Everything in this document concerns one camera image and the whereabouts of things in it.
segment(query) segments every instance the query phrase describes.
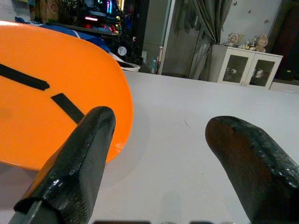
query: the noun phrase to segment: orange tray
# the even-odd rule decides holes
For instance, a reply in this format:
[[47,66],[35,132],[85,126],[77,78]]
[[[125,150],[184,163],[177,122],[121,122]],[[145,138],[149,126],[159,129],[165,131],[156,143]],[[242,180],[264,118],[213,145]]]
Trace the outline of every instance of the orange tray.
[[42,91],[0,76],[0,162],[40,170],[59,149],[77,125],[51,99],[60,93],[83,114],[101,105],[113,109],[107,162],[115,158],[133,123],[133,101],[118,63],[92,43],[45,28],[0,21],[0,34],[0,64],[50,85]]

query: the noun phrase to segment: white tabletop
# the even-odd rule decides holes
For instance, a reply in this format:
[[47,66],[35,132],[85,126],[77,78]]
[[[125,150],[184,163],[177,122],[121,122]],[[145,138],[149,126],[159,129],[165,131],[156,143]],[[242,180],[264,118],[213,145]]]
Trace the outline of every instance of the white tabletop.
[[[127,72],[133,130],[107,164],[95,220],[152,224],[249,222],[221,164],[205,141],[209,119],[231,115],[263,128],[299,163],[299,94]],[[35,172],[0,164],[0,224],[12,217]]]

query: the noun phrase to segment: red light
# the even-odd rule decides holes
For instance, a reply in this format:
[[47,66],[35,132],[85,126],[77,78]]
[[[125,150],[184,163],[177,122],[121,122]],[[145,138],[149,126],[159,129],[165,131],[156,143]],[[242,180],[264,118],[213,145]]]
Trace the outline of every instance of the red light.
[[88,16],[86,16],[85,19],[86,19],[86,20],[91,20],[91,21],[98,21],[97,18],[88,17]]

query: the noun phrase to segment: white cabinet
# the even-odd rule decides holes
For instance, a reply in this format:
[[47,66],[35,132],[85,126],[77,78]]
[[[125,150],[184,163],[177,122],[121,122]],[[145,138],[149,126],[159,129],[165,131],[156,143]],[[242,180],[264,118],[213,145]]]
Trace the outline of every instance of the white cabinet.
[[269,89],[282,56],[213,45],[209,81]]

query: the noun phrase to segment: glossy black rubber tip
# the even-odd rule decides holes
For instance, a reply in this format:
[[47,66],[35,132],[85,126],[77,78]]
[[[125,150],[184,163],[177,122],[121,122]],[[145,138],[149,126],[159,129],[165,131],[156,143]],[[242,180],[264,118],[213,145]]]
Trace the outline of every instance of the glossy black rubber tip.
[[46,162],[15,211],[26,214],[34,202],[43,201],[57,212],[62,223],[88,223],[114,128],[115,116],[110,108],[92,109]]
[[299,166],[263,129],[216,117],[206,126],[206,141],[251,222],[299,221]]

